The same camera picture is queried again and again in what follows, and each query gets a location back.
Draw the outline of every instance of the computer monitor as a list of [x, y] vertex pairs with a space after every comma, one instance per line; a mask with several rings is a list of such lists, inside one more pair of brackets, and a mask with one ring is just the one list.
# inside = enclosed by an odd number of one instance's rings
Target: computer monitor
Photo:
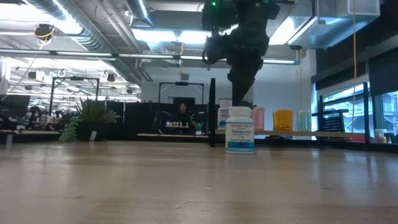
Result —
[[26, 116], [29, 101], [30, 96], [0, 95], [0, 115], [5, 118]]

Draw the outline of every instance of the cable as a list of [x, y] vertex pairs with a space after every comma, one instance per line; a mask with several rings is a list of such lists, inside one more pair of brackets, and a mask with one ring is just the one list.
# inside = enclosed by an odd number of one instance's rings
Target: cable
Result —
[[356, 0], [354, 0], [353, 6], [353, 21], [354, 21], [354, 93], [353, 93], [353, 115], [351, 117], [351, 133], [354, 133], [354, 110], [355, 110], [355, 87], [356, 87], [356, 75], [357, 75], [357, 66], [356, 66]]
[[[49, 35], [45, 37], [45, 41], [44, 41], [45, 43], [47, 42], [47, 38], [48, 38], [48, 37], [49, 37]], [[44, 48], [44, 46], [45, 46], [45, 44], [41, 45], [40, 48], [39, 48], [39, 50], [42, 50], [42, 49]], [[17, 82], [17, 84], [10, 90], [10, 93], [12, 93], [12, 92], [19, 86], [19, 84], [23, 81], [23, 79], [26, 77], [26, 75], [28, 74], [30, 68], [33, 66], [33, 63], [35, 62], [36, 58], [37, 58], [37, 55], [35, 55], [35, 57], [33, 58], [32, 62], [31, 62], [30, 65], [29, 65], [29, 67], [28, 67], [27, 70], [25, 71], [25, 74], [21, 77], [21, 79]], [[9, 96], [9, 95], [4, 96], [4, 97], [1, 99], [1, 101], [4, 101], [8, 96]]]
[[98, 8], [98, 6], [95, 6], [95, 8], [94, 8], [94, 18], [95, 18], [95, 21], [96, 21], [97, 23], [103, 23], [103, 22], [106, 20], [106, 17], [105, 17], [104, 19], [102, 19], [101, 21], [98, 21], [98, 20], [97, 20], [97, 8]]
[[199, 11], [199, 7], [203, 4], [204, 2], [199, 3], [199, 6], [197, 7], [197, 11]]
[[48, 34], [45, 34], [45, 35], [37, 35], [36, 34], [36, 28], [33, 30], [33, 33], [35, 34], [35, 36], [37, 37], [37, 38], [45, 38], [45, 41], [47, 41], [47, 38], [50, 36], [50, 35], [52, 35], [53, 33], [54, 33], [54, 31], [55, 31], [55, 27], [51, 30], [51, 32], [49, 32]]

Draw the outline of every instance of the green plant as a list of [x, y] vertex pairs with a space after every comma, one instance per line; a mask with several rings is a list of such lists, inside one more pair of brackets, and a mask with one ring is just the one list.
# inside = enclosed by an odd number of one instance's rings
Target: green plant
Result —
[[78, 121], [79, 121], [78, 118], [72, 118], [69, 124], [65, 125], [65, 132], [59, 138], [60, 142], [76, 141], [77, 139], [76, 127], [79, 125]]
[[203, 122], [202, 123], [195, 123], [195, 129], [197, 131], [201, 131], [201, 127], [203, 126]]
[[80, 114], [82, 122], [97, 122], [97, 123], [116, 123], [116, 118], [120, 118], [113, 110], [107, 110], [104, 105], [99, 105], [92, 100], [83, 102], [80, 99], [81, 108], [77, 106], [77, 110]]

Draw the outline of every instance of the pink container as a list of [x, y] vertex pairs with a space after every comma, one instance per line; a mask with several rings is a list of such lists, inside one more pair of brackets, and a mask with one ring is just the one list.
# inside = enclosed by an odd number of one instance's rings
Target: pink container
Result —
[[256, 107], [254, 108], [254, 115], [253, 120], [254, 120], [254, 129], [255, 130], [264, 130], [264, 119], [266, 115], [266, 109], [263, 107]]

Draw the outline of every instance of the ductwork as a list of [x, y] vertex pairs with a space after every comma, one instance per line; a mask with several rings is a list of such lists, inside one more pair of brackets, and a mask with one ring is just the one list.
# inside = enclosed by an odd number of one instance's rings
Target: ductwork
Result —
[[[149, 18], [149, 5], [146, 0], [126, 0], [127, 6], [134, 20], [132, 23], [136, 21], [142, 21], [150, 26], [154, 26], [152, 21]], [[150, 51], [154, 54], [166, 54], [166, 50], [164, 48], [163, 43], [161, 42], [148, 42], [148, 47]]]
[[[82, 28], [81, 35], [89, 37], [75, 37], [84, 48], [92, 52], [115, 52], [114, 47], [103, 37], [101, 32], [84, 15], [80, 8], [71, 0], [26, 0], [43, 13], [50, 14], [59, 22], [78, 25]], [[106, 62], [113, 66], [118, 73], [128, 82], [141, 85], [142, 76], [126, 62], [117, 58], [115, 61]]]
[[127, 7], [129, 8], [129, 11], [132, 17], [135, 19], [135, 21], [140, 20], [150, 25], [151, 27], [154, 26], [148, 17], [149, 6], [146, 0], [126, 0], [126, 2], [127, 2]]
[[[379, 16], [379, 0], [356, 1], [357, 31]], [[277, 31], [290, 45], [325, 49], [353, 35], [353, 26], [353, 0], [298, 0]]]

